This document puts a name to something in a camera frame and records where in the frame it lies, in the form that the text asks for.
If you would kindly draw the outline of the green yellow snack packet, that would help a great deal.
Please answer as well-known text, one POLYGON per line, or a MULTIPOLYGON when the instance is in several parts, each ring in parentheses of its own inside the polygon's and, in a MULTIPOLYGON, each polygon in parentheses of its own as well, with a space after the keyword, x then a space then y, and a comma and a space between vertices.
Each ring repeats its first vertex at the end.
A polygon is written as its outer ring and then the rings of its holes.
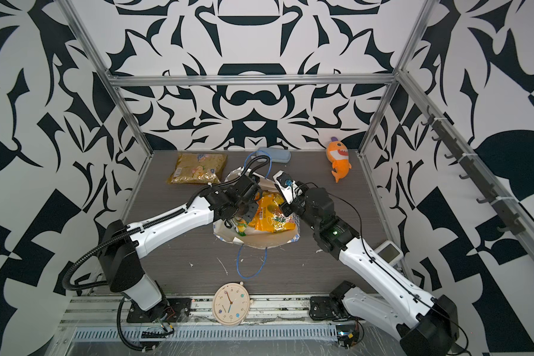
POLYGON ((245 237, 246 229, 249 227, 249 224, 247 224, 247 222, 241 217, 235 217, 232 222, 234 224, 234 228, 237 234, 242 237, 245 237))

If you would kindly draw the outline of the blue checkered paper bag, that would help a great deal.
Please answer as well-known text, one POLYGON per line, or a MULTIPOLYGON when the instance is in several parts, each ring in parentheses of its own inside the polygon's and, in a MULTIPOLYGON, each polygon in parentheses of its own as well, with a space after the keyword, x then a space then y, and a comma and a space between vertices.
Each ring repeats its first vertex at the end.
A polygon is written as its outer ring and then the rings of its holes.
MULTIPOLYGON (((277 192, 277 189, 274 186, 274 181, 270 180, 268 176, 272 170, 272 162, 269 156, 258 155, 255 152, 249 154, 246 158, 242 167, 233 170, 225 179, 225 182, 222 182, 221 185, 226 185, 230 182, 233 182, 235 179, 238 179, 241 176, 248 176, 259 179, 259 185, 262 190, 262 195, 269 192, 277 192)), ((256 231, 251 227, 246 229, 246 236, 242 237, 235 231, 234 224, 232 220, 224 221, 218 220, 213 225, 214 235, 219 240, 223 242, 230 243, 232 245, 239 246, 236 259, 236 270, 240 270, 241 262, 241 252, 245 246, 252 249, 259 249, 263 251, 262 264, 266 264, 266 259, 268 255, 268 250, 281 247, 288 243, 297 242, 300 239, 300 221, 299 219, 291 214, 289 215, 293 218, 296 228, 291 231, 285 231, 280 233, 266 233, 262 231, 256 231)))

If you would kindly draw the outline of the gold snack bag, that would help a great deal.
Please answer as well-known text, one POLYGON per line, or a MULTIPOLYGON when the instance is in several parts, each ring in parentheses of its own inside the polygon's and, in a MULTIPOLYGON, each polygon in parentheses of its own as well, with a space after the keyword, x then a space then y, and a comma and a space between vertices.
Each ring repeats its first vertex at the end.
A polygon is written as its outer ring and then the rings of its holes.
POLYGON ((168 184, 216 184, 227 163, 226 154, 180 153, 168 184))

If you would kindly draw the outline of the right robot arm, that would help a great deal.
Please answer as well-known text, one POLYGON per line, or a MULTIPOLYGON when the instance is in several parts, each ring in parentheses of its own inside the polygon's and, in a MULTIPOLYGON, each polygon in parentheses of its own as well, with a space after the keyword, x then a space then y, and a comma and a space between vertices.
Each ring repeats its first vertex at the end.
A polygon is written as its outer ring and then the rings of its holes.
POLYGON ((457 308, 446 296, 433 297, 388 264, 335 212, 324 188, 289 185, 280 188, 283 213, 295 214, 313 231, 319 247, 361 276, 374 298, 346 281, 333 296, 353 317, 392 336, 406 355, 448 355, 459 337, 457 308))

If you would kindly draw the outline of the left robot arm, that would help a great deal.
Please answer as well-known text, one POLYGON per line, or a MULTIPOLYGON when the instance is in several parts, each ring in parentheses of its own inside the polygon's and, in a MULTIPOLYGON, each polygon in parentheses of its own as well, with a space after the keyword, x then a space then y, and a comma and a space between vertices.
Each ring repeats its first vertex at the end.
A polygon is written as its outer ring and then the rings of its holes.
POLYGON ((160 286, 148 275, 140 260, 161 245, 201 226, 235 217, 253 217, 261 193, 260 177, 242 175, 233 181, 206 186, 188 202, 154 218, 109 225, 98 257, 109 289, 133 302, 136 308, 152 315, 168 307, 160 286))

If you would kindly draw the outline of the orange yellow snack bag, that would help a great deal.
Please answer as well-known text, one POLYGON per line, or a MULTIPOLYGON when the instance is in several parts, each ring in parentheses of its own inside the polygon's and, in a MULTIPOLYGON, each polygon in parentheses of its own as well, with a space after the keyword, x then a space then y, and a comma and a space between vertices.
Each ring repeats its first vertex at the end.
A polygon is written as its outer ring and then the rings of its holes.
POLYGON ((285 200, 277 192, 264 193, 258 200, 258 210, 248 224, 256 231, 280 233, 294 230, 297 226, 291 216, 285 216, 280 206, 285 200))

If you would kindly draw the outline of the orange plush toy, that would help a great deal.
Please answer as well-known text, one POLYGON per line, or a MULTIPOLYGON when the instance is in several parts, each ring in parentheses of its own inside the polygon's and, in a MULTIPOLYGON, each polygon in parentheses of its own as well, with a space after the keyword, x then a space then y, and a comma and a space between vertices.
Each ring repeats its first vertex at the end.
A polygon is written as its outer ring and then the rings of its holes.
POLYGON ((352 169, 346 145, 334 136, 326 147, 326 157, 332 164, 332 176, 335 178, 335 182, 345 178, 352 169))

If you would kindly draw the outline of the blue glasses case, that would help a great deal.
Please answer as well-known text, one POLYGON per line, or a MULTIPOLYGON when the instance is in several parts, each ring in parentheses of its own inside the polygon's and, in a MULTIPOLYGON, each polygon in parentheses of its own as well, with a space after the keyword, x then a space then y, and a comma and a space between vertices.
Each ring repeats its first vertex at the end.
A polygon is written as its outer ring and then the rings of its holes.
POLYGON ((290 151, 280 148, 260 148, 256 153, 269 156, 272 163, 288 163, 292 156, 290 151))

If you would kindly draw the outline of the white digital timer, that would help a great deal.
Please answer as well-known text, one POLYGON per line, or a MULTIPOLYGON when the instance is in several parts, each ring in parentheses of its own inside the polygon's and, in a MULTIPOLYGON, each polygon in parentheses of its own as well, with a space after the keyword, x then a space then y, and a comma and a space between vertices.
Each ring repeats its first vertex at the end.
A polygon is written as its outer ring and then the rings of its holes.
POLYGON ((375 252, 391 266, 398 265, 404 259, 402 250, 390 240, 378 246, 375 252))

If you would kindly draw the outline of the round wooden clock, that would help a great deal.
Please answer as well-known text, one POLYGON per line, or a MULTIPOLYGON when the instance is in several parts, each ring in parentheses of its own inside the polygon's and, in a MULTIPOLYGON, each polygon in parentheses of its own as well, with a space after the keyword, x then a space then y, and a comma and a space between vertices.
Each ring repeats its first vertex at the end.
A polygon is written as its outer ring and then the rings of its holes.
POLYGON ((222 326, 239 326, 249 315, 252 298, 243 282, 221 286, 212 299, 212 314, 222 326))

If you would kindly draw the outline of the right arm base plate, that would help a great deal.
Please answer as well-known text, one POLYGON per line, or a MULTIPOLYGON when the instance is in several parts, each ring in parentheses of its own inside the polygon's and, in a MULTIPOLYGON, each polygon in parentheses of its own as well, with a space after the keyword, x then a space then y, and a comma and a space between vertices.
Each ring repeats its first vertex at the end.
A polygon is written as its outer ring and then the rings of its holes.
POLYGON ((350 314, 344 306, 346 298, 339 301, 330 296, 311 297, 309 299, 309 317, 314 321, 341 322, 348 320, 363 320, 361 316, 350 314))

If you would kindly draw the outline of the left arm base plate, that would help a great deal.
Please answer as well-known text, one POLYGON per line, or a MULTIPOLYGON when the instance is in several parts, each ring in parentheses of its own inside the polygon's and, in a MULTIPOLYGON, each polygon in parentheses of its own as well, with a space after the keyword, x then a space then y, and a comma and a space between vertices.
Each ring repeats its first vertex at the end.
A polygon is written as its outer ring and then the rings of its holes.
POLYGON ((168 298, 161 301, 149 311, 143 311, 135 302, 128 308, 126 321, 128 323, 150 323, 161 321, 163 323, 176 323, 190 315, 191 298, 168 298))

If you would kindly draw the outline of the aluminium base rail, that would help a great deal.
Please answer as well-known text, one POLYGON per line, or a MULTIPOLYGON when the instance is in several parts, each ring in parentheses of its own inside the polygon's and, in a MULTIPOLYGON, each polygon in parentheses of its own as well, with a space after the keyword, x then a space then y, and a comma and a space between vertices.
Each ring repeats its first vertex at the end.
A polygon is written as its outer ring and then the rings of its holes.
POLYGON ((363 320, 314 321, 309 299, 325 295, 253 295, 246 320, 239 326, 222 326, 212 314, 211 295, 191 298, 190 315, 176 323, 128 323, 129 302, 116 295, 75 297, 56 330, 56 347, 77 342, 118 342, 125 338, 137 346, 191 341, 323 341, 360 340, 373 326, 363 320))

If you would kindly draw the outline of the black wall hook rack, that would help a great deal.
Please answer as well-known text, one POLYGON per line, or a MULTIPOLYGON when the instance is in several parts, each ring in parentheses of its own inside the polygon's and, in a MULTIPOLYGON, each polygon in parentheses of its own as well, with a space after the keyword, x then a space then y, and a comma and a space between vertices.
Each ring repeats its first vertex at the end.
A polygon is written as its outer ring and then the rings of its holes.
POLYGON ((458 163, 464 171, 459 178, 471 180, 482 195, 477 198, 478 204, 489 204, 502 220, 504 227, 499 227, 500 232, 510 232, 519 235, 526 231, 525 225, 520 220, 520 214, 513 208, 513 198, 497 186, 496 179, 489 173, 489 169, 482 162, 479 155, 464 141, 461 135, 454 129, 446 117, 436 117, 427 106, 427 120, 422 123, 430 126, 437 134, 433 137, 436 142, 442 142, 449 150, 445 157, 458 163))

